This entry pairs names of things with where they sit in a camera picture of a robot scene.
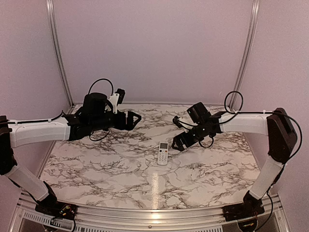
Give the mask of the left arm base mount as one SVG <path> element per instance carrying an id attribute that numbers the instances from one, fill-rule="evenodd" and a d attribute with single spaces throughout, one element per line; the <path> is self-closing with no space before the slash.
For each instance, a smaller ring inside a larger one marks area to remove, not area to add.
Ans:
<path id="1" fill-rule="evenodd" d="M 36 205 L 35 211 L 54 218 L 73 220 L 77 212 L 77 205 L 59 201 L 39 203 Z"/>

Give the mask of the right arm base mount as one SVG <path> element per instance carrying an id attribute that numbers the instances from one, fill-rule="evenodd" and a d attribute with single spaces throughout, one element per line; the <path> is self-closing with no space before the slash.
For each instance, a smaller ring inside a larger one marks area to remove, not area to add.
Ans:
<path id="1" fill-rule="evenodd" d="M 259 201 L 257 204 L 253 204 L 252 202 L 248 201 L 227 205 L 224 206 L 222 210 L 226 221 L 255 217 L 265 212 L 261 201 Z"/>

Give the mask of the white remote control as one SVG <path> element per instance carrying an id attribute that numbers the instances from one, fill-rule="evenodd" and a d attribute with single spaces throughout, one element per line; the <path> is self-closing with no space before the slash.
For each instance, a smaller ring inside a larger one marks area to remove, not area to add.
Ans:
<path id="1" fill-rule="evenodd" d="M 157 164 L 165 166 L 168 163 L 169 156 L 169 144 L 167 142 L 161 142 L 159 144 Z"/>

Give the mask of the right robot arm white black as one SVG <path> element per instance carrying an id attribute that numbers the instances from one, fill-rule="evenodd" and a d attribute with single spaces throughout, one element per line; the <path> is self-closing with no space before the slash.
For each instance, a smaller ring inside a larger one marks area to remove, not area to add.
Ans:
<path id="1" fill-rule="evenodd" d="M 285 164 L 295 155 L 294 147 L 297 133 L 293 120 L 283 108 L 272 112 L 236 112 L 219 111 L 211 114 L 203 103 L 198 102 L 187 110 L 193 125 L 174 117 L 173 123 L 184 132 L 175 136 L 172 148 L 184 151 L 192 145 L 201 142 L 205 137 L 213 138 L 224 132 L 256 133 L 268 137 L 268 158 L 251 189 L 243 198 L 239 212 L 250 216 L 257 210 L 258 204 L 280 177 Z"/>

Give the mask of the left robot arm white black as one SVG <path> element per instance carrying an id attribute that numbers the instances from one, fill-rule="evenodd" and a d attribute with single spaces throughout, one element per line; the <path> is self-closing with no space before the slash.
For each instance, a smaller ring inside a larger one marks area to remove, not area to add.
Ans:
<path id="1" fill-rule="evenodd" d="M 17 163 L 13 149 L 46 141 L 77 141 L 95 131 L 108 131 L 110 128 L 131 131 L 141 121 L 141 116 L 132 111 L 125 113 L 118 110 L 124 94 L 121 89 L 110 97 L 97 92 L 88 93 L 77 112 L 61 113 L 55 118 L 16 121 L 1 116 L 0 174 L 27 191 L 49 214 L 57 215 L 61 204 L 53 190 Z"/>

